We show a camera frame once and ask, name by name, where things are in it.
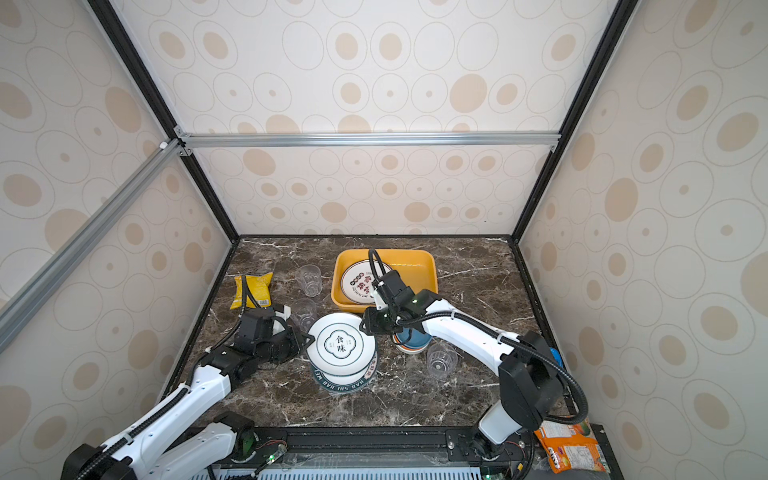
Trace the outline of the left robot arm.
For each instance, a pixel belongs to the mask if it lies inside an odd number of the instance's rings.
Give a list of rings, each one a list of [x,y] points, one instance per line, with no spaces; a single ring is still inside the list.
[[[219,460],[251,460],[264,444],[253,421],[218,416],[190,438],[184,433],[214,404],[264,365],[299,357],[315,341],[282,307],[245,308],[233,329],[207,348],[172,395],[122,432],[93,447],[83,444],[64,462],[64,479],[186,479]]]

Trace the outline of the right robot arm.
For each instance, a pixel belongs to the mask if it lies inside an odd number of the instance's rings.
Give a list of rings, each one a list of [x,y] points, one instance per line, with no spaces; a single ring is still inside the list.
[[[373,275],[372,297],[375,305],[363,313],[362,332],[395,335],[415,330],[471,355],[498,377],[499,400],[475,427],[479,445],[501,445],[518,431],[533,432],[546,421],[577,425],[586,420],[584,390],[554,359],[541,335],[499,330],[432,291],[415,293],[395,270]]]

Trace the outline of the white plate red characters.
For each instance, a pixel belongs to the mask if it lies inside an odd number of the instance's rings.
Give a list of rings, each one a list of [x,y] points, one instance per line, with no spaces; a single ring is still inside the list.
[[[351,264],[341,275],[340,287],[344,297],[356,305],[374,304],[376,281],[368,260]]]

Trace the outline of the white plate green flower outline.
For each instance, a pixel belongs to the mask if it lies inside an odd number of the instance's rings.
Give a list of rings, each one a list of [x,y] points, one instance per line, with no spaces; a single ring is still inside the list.
[[[314,342],[307,355],[314,367],[324,374],[346,377],[363,371],[373,360],[377,345],[373,336],[360,330],[362,319],[354,314],[336,312],[317,320],[308,334]]]

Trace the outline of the plate dark green lettered rim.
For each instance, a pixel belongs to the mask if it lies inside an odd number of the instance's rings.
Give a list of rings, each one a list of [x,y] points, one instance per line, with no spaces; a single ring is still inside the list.
[[[314,380],[325,390],[332,394],[349,394],[363,389],[367,386],[376,374],[378,366],[378,355],[375,354],[368,366],[355,374],[347,376],[333,376],[323,372],[318,367],[311,364],[311,371]]]

